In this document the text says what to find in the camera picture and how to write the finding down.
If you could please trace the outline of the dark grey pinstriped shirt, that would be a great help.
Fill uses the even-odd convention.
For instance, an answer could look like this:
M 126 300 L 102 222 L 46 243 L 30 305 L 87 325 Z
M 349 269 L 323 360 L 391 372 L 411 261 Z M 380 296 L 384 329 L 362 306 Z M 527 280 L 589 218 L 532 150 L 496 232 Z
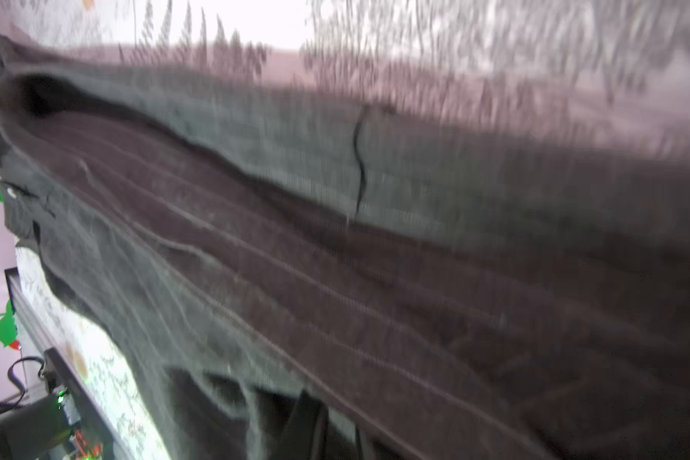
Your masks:
M 690 459 L 690 136 L 663 157 L 0 34 L 6 224 L 174 459 Z

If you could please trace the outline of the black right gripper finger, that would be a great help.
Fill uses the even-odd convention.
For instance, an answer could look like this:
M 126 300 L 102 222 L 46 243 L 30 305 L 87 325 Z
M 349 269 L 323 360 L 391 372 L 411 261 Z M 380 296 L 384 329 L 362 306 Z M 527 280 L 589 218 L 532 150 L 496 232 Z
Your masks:
M 328 408 L 307 392 L 296 401 L 272 452 L 272 460 L 322 460 L 328 434 Z

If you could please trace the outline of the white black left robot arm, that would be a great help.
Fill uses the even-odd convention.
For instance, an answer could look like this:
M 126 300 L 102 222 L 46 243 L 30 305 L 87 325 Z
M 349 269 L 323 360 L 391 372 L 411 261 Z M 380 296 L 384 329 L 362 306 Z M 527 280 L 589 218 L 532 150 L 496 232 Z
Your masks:
M 40 459 L 67 442 L 76 412 L 68 390 L 51 393 L 0 417 L 0 459 Z

